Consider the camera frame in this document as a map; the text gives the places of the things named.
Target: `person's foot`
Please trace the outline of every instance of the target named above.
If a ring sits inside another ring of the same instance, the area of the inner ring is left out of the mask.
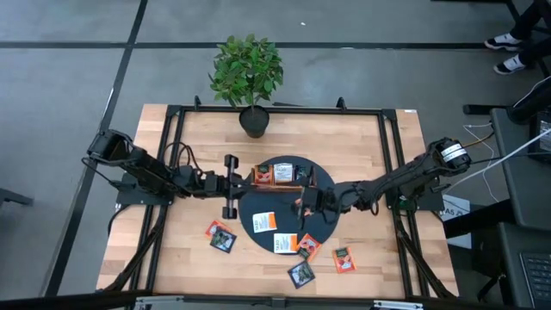
[[[522,40],[515,39],[510,34],[501,34],[495,38],[484,41],[484,45],[492,50],[504,48],[509,52],[520,50],[522,43]]]
[[[501,75],[509,75],[512,73],[515,73],[517,71],[521,71],[522,69],[526,68],[526,65],[520,62],[520,59],[518,58],[518,55],[515,57],[511,57],[507,59],[506,61],[502,62],[501,64],[497,64],[493,67],[493,70]]]

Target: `white wire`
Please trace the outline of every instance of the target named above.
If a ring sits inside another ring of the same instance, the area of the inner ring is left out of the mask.
[[[551,133],[551,129],[548,129],[546,130],[545,132],[543,133],[540,133],[540,135],[538,135],[537,137],[533,138],[532,140],[524,143],[523,145],[521,145],[519,148],[517,148],[515,151],[509,153],[509,155],[505,156],[504,158],[501,158],[500,160],[498,160],[497,162],[487,166],[486,168],[484,168],[483,170],[478,170],[476,171],[475,173],[469,175],[469,176],[466,176],[464,178],[462,178],[459,182],[455,183],[454,185],[452,185],[451,187],[449,187],[447,191],[449,191],[450,189],[454,188],[455,186],[467,181],[468,179],[470,179],[471,177],[475,177],[475,176],[478,176],[480,173],[484,173],[484,171],[487,171],[495,166],[497,166],[498,164],[501,164],[503,163],[505,160],[509,159],[511,156],[517,154],[519,151],[521,151],[524,147],[526,146],[529,146],[530,144],[534,143],[535,141],[538,141],[541,137],[543,137],[544,135],[548,134],[548,133]]]
[[[532,87],[532,90],[530,90],[530,92],[529,92],[528,94],[524,95],[524,97],[523,97],[521,100],[517,101],[517,103],[515,103],[515,104],[513,105],[513,108],[515,108],[519,102],[521,102],[522,100],[524,100],[524,98],[526,98],[527,96],[529,96],[529,94],[531,94],[532,91],[534,91],[534,90],[536,89],[536,87],[537,87],[539,84],[541,84],[541,83],[547,81],[548,78],[551,78],[551,76],[545,77],[543,80],[541,80],[540,82],[536,83],[536,84],[534,85],[534,87]]]
[[[469,127],[469,128],[478,128],[478,127],[488,127],[488,126],[491,126],[492,123],[489,122],[487,124],[484,124],[484,125],[463,125],[463,128],[465,127]]]
[[[481,141],[482,139],[479,138],[476,134],[474,134],[472,131],[468,130],[467,129],[467,126],[468,125],[463,125],[463,129],[467,130],[468,133],[470,133],[473,137],[475,137],[478,141]],[[495,152],[493,151],[493,149],[484,141],[482,141],[482,144],[485,145],[487,148],[490,149],[490,151],[492,152],[492,156],[490,156],[490,158],[493,158],[493,156],[495,155]],[[488,165],[486,167],[488,167],[490,164],[492,164],[492,161],[490,160],[488,162]],[[486,171],[484,171],[482,173],[482,179],[484,179],[484,183],[486,184],[486,187],[488,188],[488,192],[490,193],[490,196],[493,198],[493,200],[495,202],[499,202],[498,198],[496,198],[496,196],[493,195],[493,192],[492,192],[492,188],[490,188],[490,184],[488,183],[488,180],[486,179]]]

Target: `black pot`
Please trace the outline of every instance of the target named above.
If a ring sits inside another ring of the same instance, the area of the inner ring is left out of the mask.
[[[260,138],[264,135],[269,123],[269,114],[261,106],[249,106],[239,113],[239,123],[251,138]]]

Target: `wooden tabletop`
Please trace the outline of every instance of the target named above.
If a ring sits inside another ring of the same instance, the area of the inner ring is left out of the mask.
[[[150,154],[157,154],[165,111],[166,105],[161,104],[146,104],[143,108],[135,144]],[[423,135],[415,110],[397,110],[397,114],[407,162],[424,152]],[[176,118],[173,121],[169,141],[174,137]],[[393,167],[397,167],[390,123],[387,135]],[[281,155],[311,159],[336,183],[373,179],[385,173],[377,118],[369,115],[272,114],[266,134],[251,139],[240,127],[237,113],[187,112],[182,141],[193,148],[203,170],[222,175],[226,173],[224,155],[228,153],[239,157],[237,173],[244,176],[254,164]],[[383,207],[384,201],[380,204],[378,216],[355,209],[341,216],[334,233],[311,262],[316,279],[295,289],[287,270],[299,263],[300,257],[266,251],[249,238],[239,219],[221,219],[223,198],[177,199],[169,208],[154,291],[403,298],[392,215]],[[114,221],[98,288],[108,286],[134,254],[144,210],[144,206],[131,206]],[[419,211],[416,218],[425,260],[446,288],[457,295],[442,223],[430,212]],[[204,232],[213,220],[222,221],[238,235],[230,254],[209,245]],[[357,270],[338,274],[331,251],[343,246],[351,248]],[[144,262],[140,288],[145,286],[149,256]],[[415,264],[410,257],[409,266],[414,293],[419,294]]]

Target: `gray floor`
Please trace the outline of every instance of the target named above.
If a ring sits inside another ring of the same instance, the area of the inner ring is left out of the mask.
[[[126,41],[138,6],[139,0],[3,0],[0,41]],[[254,32],[280,42],[482,42],[512,25],[503,4],[150,0],[138,41],[209,42]],[[191,103],[194,95],[212,102],[207,73],[215,54],[134,50],[111,127],[133,133],[144,103]],[[0,187],[35,199],[30,208],[0,209],[0,299],[34,297],[43,288],[83,171],[79,159],[102,117],[121,55],[121,49],[0,49]],[[473,140],[462,125],[488,117],[467,117],[461,105],[510,104],[542,79],[538,70],[498,76],[492,66],[510,55],[482,50],[282,49],[281,56],[285,85],[274,101],[333,106],[343,96],[350,107],[417,109],[426,142]],[[491,155],[484,146],[470,153]],[[500,169],[489,171],[488,180],[498,199],[507,196]],[[102,179],[94,181],[61,294],[95,288],[115,194]],[[492,202],[478,177],[450,194]],[[467,298],[485,280],[461,270],[457,277]]]

